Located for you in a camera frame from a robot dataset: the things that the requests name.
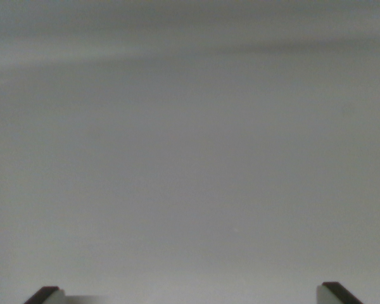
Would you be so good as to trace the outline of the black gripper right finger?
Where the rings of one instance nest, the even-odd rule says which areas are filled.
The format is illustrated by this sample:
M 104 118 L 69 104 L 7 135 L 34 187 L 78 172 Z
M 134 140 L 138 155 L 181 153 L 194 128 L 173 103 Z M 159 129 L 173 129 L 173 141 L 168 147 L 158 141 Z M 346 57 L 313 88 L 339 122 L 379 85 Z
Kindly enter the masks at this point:
M 316 304 L 363 304 L 340 282 L 323 282 L 316 289 Z

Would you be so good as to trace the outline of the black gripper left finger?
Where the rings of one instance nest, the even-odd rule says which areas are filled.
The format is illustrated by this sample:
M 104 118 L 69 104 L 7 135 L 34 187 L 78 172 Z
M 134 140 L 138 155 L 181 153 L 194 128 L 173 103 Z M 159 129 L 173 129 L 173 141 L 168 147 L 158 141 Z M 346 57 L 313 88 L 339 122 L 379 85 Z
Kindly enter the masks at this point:
M 65 304 L 65 292 L 58 286 L 43 286 L 24 304 Z

